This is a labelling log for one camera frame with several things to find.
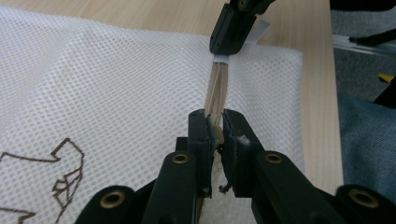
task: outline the gray fabric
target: gray fabric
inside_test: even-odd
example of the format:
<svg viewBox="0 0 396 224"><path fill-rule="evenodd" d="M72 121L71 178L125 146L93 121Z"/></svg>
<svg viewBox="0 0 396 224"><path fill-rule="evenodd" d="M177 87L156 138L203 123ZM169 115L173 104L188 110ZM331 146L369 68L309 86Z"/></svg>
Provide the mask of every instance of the gray fabric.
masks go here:
<svg viewBox="0 0 396 224"><path fill-rule="evenodd" d="M389 11L361 12L332 10L332 33L336 35L376 35L396 28L396 7Z"/></svg>
<svg viewBox="0 0 396 224"><path fill-rule="evenodd" d="M396 58L386 58L358 52L334 49L337 90L373 101L388 83L378 78L379 73L396 75Z"/></svg>
<svg viewBox="0 0 396 224"><path fill-rule="evenodd" d="M338 95L345 184L374 189L396 203L396 109Z"/></svg>

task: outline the wooden table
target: wooden table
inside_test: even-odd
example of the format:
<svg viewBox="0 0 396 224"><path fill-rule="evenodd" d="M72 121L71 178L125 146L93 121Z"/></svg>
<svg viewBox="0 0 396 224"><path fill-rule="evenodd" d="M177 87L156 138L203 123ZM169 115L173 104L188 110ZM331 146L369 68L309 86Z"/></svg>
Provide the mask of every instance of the wooden table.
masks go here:
<svg viewBox="0 0 396 224"><path fill-rule="evenodd" d="M225 0L0 0L0 6L80 17L131 29L211 35ZM276 0L259 44L304 53L305 174L330 193L342 185L338 109L328 0Z"/></svg>

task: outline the screw hole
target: screw hole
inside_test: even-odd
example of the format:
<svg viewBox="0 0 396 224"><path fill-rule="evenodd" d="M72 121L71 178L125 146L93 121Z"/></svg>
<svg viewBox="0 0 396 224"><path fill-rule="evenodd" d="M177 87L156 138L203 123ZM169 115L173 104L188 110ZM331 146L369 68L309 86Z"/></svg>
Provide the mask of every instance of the screw hole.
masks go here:
<svg viewBox="0 0 396 224"><path fill-rule="evenodd" d="M349 191L348 195L349 198L352 199L352 201L362 206L369 208L377 208L379 206L378 200L365 190L352 189Z"/></svg>
<svg viewBox="0 0 396 224"><path fill-rule="evenodd" d="M283 161L282 158L275 153L265 155L265 159L271 163L281 163Z"/></svg>
<svg viewBox="0 0 396 224"><path fill-rule="evenodd" d="M125 200L125 194L120 190L113 190L102 197L100 205L103 208L114 208L119 206Z"/></svg>
<svg viewBox="0 0 396 224"><path fill-rule="evenodd" d="M173 157L173 162L177 164L185 163L189 160L189 157L185 154L177 154Z"/></svg>

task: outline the mesh net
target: mesh net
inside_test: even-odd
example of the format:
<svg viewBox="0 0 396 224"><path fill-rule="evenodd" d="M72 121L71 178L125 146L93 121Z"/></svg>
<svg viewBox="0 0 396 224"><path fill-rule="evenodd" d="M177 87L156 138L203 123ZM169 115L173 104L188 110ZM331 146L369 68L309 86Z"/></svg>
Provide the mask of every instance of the mesh net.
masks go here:
<svg viewBox="0 0 396 224"><path fill-rule="evenodd" d="M156 178L176 138L187 136L188 114L204 107L208 43L1 7L0 223L74 223L100 189L140 189ZM300 168L301 59L244 48L230 61L226 103ZM215 195L202 222L254 221L248 200L227 202ZM224 209L214 212L216 204Z"/></svg>

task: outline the white mesh fabric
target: white mesh fabric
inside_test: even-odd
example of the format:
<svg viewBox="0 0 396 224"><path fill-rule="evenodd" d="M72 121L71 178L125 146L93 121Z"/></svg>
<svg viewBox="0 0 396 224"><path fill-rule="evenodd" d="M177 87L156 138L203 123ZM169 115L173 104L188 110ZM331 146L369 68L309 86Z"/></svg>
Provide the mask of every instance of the white mesh fabric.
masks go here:
<svg viewBox="0 0 396 224"><path fill-rule="evenodd" d="M208 39L10 8L0 15L0 152L50 160L69 137L85 155L83 178L60 221L73 223L100 189L139 189L156 178L176 138L187 136L188 114L205 103ZM61 207L52 187L81 158L71 147L57 155L67 159L5 156L0 208L35 213L26 223L55 222ZM0 223L16 223L9 214L0 209Z"/></svg>
<svg viewBox="0 0 396 224"><path fill-rule="evenodd" d="M0 223L73 223L100 189L156 178L188 114L204 107L208 43L0 7ZM243 48L230 57L226 107L303 168L301 59ZM214 166L201 222L254 222L249 200L218 194L225 179Z"/></svg>

